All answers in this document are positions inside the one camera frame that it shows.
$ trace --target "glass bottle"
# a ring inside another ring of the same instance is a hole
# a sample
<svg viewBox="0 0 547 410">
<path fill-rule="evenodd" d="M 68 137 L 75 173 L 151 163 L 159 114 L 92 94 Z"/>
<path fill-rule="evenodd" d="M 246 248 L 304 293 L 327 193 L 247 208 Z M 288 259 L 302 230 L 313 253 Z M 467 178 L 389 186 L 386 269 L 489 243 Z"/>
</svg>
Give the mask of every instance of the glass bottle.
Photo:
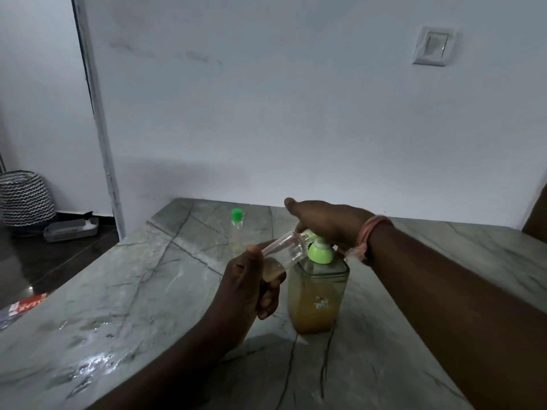
<svg viewBox="0 0 547 410">
<path fill-rule="evenodd" d="M 262 250 L 264 255 L 263 280 L 270 282 L 289 271 L 297 262 L 308 255 L 308 247 L 317 237 L 306 230 L 304 233 L 288 232 Z"/>
<path fill-rule="evenodd" d="M 230 248 L 234 256 L 239 256 L 244 252 L 243 248 L 243 211 L 241 209 L 232 210 L 232 226 L 228 238 Z"/>
<path fill-rule="evenodd" d="M 319 246 L 323 246 L 318 251 L 323 254 L 313 256 Z M 297 333 L 306 335 L 332 328 L 349 276 L 350 268 L 344 258 L 318 238 L 309 257 L 294 265 L 289 273 L 287 307 Z"/>
</svg>

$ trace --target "marble surface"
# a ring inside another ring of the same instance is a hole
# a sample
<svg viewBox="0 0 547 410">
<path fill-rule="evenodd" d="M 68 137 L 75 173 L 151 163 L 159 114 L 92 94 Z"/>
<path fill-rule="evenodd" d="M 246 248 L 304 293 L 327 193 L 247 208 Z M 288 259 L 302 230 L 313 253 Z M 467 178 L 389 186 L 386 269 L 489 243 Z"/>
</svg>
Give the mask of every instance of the marble surface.
<svg viewBox="0 0 547 410">
<path fill-rule="evenodd" d="M 230 211 L 246 243 L 294 228 L 282 208 L 177 199 L 0 333 L 0 408 L 85 408 L 156 358 L 218 287 Z M 547 312 L 547 245 L 505 227 L 393 219 Z M 352 273 L 331 333 L 300 337 L 286 310 L 257 320 L 213 372 L 201 409 L 466 409 L 373 272 Z"/>
</svg>

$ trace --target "light switch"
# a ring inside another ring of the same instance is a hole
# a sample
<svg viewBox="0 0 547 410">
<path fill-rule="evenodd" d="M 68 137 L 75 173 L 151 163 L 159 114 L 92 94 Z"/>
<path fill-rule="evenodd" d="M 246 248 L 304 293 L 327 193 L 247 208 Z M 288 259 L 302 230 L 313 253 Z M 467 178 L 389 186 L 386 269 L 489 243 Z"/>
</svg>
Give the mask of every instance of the light switch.
<svg viewBox="0 0 547 410">
<path fill-rule="evenodd" d="M 424 27 L 418 37 L 413 63 L 446 66 L 454 39 L 455 33 L 451 29 Z"/>
</svg>

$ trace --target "bracelet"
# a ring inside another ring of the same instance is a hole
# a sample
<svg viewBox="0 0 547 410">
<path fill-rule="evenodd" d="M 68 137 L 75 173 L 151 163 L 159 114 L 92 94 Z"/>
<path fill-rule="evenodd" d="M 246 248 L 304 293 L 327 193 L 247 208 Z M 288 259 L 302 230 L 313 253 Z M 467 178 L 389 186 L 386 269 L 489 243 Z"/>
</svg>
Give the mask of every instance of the bracelet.
<svg viewBox="0 0 547 410">
<path fill-rule="evenodd" d="M 386 216 L 373 216 L 370 219 L 366 220 L 365 224 L 363 225 L 363 227 L 361 227 L 361 230 L 359 231 L 355 247 L 347 251 L 346 257 L 355 256 L 361 262 L 366 261 L 365 253 L 366 249 L 369 248 L 368 240 L 370 234 L 373 232 L 374 228 L 377 225 L 384 222 L 389 223 L 393 226 L 393 222 L 389 220 Z"/>
</svg>

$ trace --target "striped basket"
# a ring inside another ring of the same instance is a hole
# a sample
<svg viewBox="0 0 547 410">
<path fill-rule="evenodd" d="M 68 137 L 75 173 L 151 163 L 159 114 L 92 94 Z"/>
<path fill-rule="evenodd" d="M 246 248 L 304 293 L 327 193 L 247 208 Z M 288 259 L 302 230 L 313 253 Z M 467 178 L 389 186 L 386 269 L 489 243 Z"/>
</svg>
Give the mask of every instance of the striped basket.
<svg viewBox="0 0 547 410">
<path fill-rule="evenodd" d="M 0 210 L 15 237 L 42 234 L 57 217 L 44 181 L 32 171 L 0 174 Z"/>
</svg>

